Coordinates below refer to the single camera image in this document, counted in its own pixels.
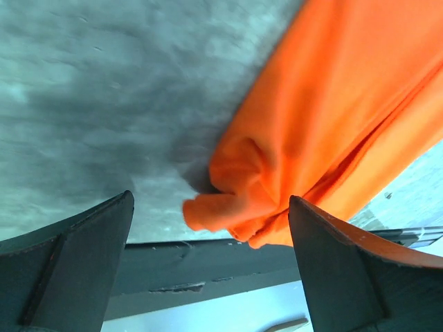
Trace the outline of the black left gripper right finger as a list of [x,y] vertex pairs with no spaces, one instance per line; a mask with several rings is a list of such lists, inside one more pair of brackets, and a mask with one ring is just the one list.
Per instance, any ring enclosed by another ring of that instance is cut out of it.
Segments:
[[298,270],[315,331],[441,331],[442,258],[289,201]]

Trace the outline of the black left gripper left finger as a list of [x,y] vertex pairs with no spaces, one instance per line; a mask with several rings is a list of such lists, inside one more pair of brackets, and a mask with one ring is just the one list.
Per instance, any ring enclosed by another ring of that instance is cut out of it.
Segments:
[[134,213],[125,191],[1,242],[2,331],[100,331]]

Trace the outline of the orange t shirt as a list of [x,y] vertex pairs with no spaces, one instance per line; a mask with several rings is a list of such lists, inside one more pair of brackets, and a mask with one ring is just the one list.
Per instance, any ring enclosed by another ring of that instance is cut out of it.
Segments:
[[441,139],[442,2],[306,1],[183,217],[289,246],[291,196],[347,221]]

